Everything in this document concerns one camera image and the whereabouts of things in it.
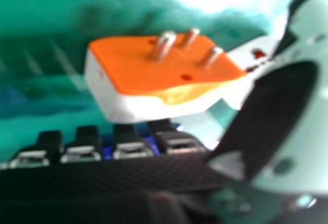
green surface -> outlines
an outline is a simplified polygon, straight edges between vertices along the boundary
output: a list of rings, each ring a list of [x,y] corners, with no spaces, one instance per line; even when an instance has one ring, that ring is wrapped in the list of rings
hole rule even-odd
[[[111,126],[81,74],[89,41],[199,27],[226,50],[284,27],[290,0],[1,0],[0,161],[39,131]],[[226,126],[234,112],[214,107]]]

